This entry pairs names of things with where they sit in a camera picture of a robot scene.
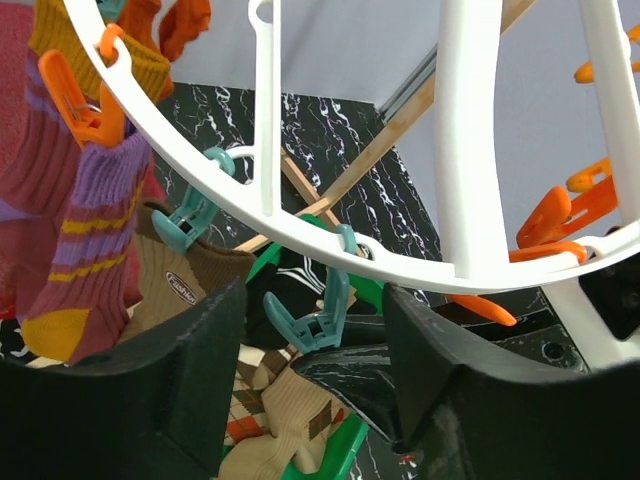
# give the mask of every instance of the wooden drying rack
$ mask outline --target wooden drying rack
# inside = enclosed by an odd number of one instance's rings
[[[502,8],[502,28],[504,33],[515,21],[522,16],[536,0],[504,0]],[[289,155],[281,149],[282,172],[293,184],[300,196],[309,205],[299,211],[296,216],[306,213],[318,217],[330,229],[335,230],[341,222],[331,208],[338,203],[353,186],[393,147],[422,115],[433,105],[436,76],[431,77],[407,100],[398,112],[389,120],[384,128],[376,135],[358,157],[342,172],[323,195],[307,180],[304,174],[291,160]],[[263,235],[244,242],[236,250],[255,252],[269,243]]]

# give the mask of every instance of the orange sock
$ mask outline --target orange sock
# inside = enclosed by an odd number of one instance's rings
[[[210,0],[177,0],[160,23],[158,33],[162,55],[175,62],[188,42],[209,29],[210,21]]]
[[[162,8],[161,0],[129,0],[120,14],[118,25],[145,47],[161,53],[151,35],[153,19],[160,8]],[[167,76],[159,100],[167,98],[171,93],[173,93],[173,81]]]

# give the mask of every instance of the red fabric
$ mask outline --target red fabric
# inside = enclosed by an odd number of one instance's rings
[[[33,26],[33,8],[0,2],[0,179],[2,171],[15,158],[27,120],[24,68],[27,42]],[[0,309],[15,300],[14,265],[0,253]]]

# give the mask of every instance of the green clothespin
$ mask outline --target green clothespin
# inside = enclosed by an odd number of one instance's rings
[[[105,23],[117,22],[127,0],[96,0],[98,10]]]
[[[212,147],[205,150],[203,155],[220,162],[220,168],[227,175],[233,176],[235,173],[235,164],[226,150]],[[162,241],[173,251],[184,255],[193,242],[209,229],[218,210],[215,203],[189,185],[182,204],[169,217],[156,210],[151,215],[151,221]]]
[[[336,233],[342,235],[345,251],[356,254],[358,246],[353,229],[338,225]],[[324,310],[295,319],[271,292],[267,292],[263,305],[273,326],[300,353],[309,353],[325,347],[339,347],[349,304],[349,275],[344,270],[329,268],[327,288],[324,292]]]

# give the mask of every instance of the yellow sock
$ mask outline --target yellow sock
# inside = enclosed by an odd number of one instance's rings
[[[101,78],[76,36],[63,0],[36,0],[34,8],[35,19],[29,47],[38,56],[47,50],[61,51],[71,64],[82,93],[98,100]],[[129,35],[125,34],[124,43],[133,61],[133,76],[151,101],[157,103],[169,77],[169,61]]]

